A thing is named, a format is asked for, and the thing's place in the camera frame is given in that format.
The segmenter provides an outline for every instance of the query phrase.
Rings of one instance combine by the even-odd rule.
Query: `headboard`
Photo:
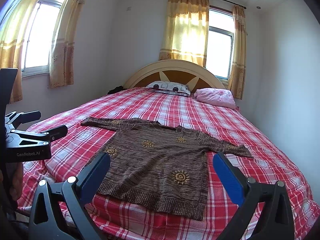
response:
[[[153,81],[171,81],[188,85],[192,93],[202,88],[225,89],[210,71],[195,63],[178,59],[161,60],[141,68],[127,80],[124,87],[145,87]]]

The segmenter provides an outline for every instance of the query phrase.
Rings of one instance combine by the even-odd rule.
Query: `curtain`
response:
[[[182,59],[205,67],[209,0],[168,0],[159,60]]]
[[[247,32],[245,28],[245,15],[243,7],[239,5],[234,6],[233,20],[235,22],[234,50],[228,89],[232,92],[234,98],[242,99],[246,72],[245,64],[247,49]]]
[[[73,85],[76,25],[84,0],[64,0],[53,32],[50,51],[50,87]]]
[[[38,0],[20,0],[0,30],[0,68],[18,68],[10,103],[22,100],[21,58],[24,35]]]

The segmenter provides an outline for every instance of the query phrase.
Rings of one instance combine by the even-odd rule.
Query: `neckline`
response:
[[[181,125],[178,125],[177,127],[171,127],[171,126],[162,125],[158,121],[156,123],[153,123],[152,126],[155,129],[160,130],[162,132],[166,132],[166,133],[181,133],[183,130],[183,127]]]

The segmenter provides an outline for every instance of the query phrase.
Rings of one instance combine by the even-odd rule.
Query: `red plaid bedspread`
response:
[[[22,211],[29,212],[41,179],[61,182],[76,176],[90,157],[114,135],[113,131],[80,126],[81,121],[89,116],[158,120],[164,125],[182,125],[234,144],[244,144],[254,159],[227,155],[228,159],[246,176],[259,182],[285,182],[293,207],[296,239],[307,234],[320,214],[310,185],[297,166],[239,112],[200,103],[191,97],[153,93],[145,88],[104,96],[31,126],[29,130],[40,132],[65,124],[69,132],[52,143],[50,160],[24,164],[23,195],[18,202]],[[209,152],[208,202],[202,221],[155,213],[102,195],[96,195],[87,209],[101,230],[123,239],[216,239],[236,212],[237,205],[231,202],[215,173],[212,157],[213,153]],[[253,232],[261,208],[257,208],[243,239]],[[67,221],[71,221],[64,204],[61,209]]]

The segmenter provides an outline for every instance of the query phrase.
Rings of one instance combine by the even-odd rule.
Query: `pillow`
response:
[[[147,85],[146,88],[154,89],[154,92],[164,93],[170,95],[186,96],[189,97],[191,92],[188,90],[187,85],[170,81],[155,81]]]
[[[228,107],[236,109],[236,103],[229,90],[217,88],[197,89],[195,92],[197,101],[207,103],[213,106]]]

